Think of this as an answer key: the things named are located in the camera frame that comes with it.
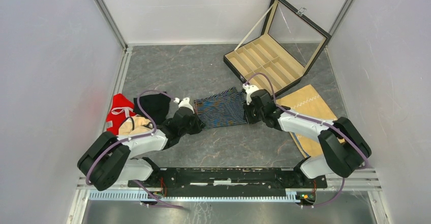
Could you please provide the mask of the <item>blue striped boxer shorts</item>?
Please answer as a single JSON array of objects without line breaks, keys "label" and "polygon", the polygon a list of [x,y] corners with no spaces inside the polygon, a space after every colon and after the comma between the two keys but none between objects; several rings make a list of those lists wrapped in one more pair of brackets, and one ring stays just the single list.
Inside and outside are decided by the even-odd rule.
[{"label": "blue striped boxer shorts", "polygon": [[193,105],[204,129],[208,130],[246,124],[244,102],[243,92],[231,87],[207,98],[196,99]]}]

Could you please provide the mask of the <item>black underwear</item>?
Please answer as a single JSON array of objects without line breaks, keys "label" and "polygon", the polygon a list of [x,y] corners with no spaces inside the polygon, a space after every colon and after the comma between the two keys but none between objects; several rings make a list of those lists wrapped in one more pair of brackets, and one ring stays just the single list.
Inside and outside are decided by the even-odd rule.
[{"label": "black underwear", "polygon": [[134,110],[137,115],[146,117],[140,110],[142,109],[154,120],[155,124],[160,125],[165,120],[169,113],[171,99],[161,93],[144,95],[139,98],[134,98]]}]

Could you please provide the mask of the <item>black compartment box glass lid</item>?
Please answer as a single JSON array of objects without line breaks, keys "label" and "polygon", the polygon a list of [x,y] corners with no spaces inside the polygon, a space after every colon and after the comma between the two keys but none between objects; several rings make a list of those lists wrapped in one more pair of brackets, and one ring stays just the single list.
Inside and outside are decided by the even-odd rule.
[{"label": "black compartment box glass lid", "polygon": [[270,0],[268,9],[239,44],[223,56],[242,82],[280,96],[310,71],[331,34],[287,0]]}]

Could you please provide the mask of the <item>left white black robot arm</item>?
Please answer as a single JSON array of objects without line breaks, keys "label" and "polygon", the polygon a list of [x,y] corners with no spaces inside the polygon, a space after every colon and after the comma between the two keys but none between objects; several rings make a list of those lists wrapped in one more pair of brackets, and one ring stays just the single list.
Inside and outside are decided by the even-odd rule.
[{"label": "left white black robot arm", "polygon": [[159,183],[156,165],[139,156],[162,151],[179,143],[182,136],[200,133],[204,122],[194,110],[181,107],[155,131],[131,136],[103,132],[77,162],[86,183],[104,191],[117,181],[140,180],[147,187]]}]

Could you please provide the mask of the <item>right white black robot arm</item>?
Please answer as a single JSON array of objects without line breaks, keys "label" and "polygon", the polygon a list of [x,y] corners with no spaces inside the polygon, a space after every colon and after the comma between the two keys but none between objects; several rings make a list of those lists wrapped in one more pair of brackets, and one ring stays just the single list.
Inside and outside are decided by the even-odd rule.
[{"label": "right white black robot arm", "polygon": [[269,128],[299,134],[320,145],[320,155],[308,156],[297,164],[293,174],[297,186],[307,187],[314,178],[331,173],[347,178],[369,164],[372,151],[349,119],[314,118],[276,104],[266,89],[255,85],[244,85],[243,89],[244,117],[249,124],[262,121]]}]

